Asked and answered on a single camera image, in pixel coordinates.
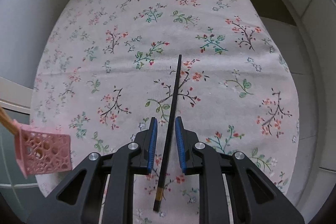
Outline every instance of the floor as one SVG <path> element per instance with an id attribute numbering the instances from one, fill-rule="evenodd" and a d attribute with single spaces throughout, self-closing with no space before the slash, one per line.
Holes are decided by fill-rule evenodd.
<path id="1" fill-rule="evenodd" d="M 281 0 L 251 0 L 292 74 L 300 110 L 300 137 L 287 198 L 297 205 L 314 159 L 318 127 L 315 82 L 305 43 Z"/>

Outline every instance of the wooden handle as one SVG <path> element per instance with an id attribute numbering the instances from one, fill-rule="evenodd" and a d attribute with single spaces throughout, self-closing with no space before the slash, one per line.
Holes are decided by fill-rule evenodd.
<path id="1" fill-rule="evenodd" d="M 7 115 L 6 111 L 1 106 L 0 123 L 14 136 L 19 135 L 19 129 L 13 124 L 13 120 Z"/>

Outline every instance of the white wall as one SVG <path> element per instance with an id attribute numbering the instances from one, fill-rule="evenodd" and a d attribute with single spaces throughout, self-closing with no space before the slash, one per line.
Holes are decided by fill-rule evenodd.
<path id="1" fill-rule="evenodd" d="M 0 77 L 32 88 L 53 26 L 69 0 L 0 0 Z"/>

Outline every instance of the floral bedsheet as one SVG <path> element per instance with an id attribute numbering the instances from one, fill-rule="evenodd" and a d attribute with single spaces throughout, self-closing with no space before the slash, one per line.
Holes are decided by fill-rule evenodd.
<path id="1" fill-rule="evenodd" d="M 181 173 L 175 139 L 161 211 L 152 211 L 179 54 L 185 128 L 221 153 L 244 152 L 286 193 L 298 97 L 249 0 L 70 0 L 38 67 L 31 123 L 70 134 L 75 167 L 131 142 L 155 116 L 154 169 L 135 178 L 134 222 L 198 223 L 198 176 Z M 42 193 L 61 178 L 37 176 Z"/>

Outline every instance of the pink basket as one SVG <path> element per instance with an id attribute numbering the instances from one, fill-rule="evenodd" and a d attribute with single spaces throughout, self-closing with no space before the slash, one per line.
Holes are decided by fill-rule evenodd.
<path id="1" fill-rule="evenodd" d="M 70 136 L 50 134 L 16 120 L 20 129 L 14 137 L 16 162 L 23 175 L 49 174 L 72 170 Z"/>

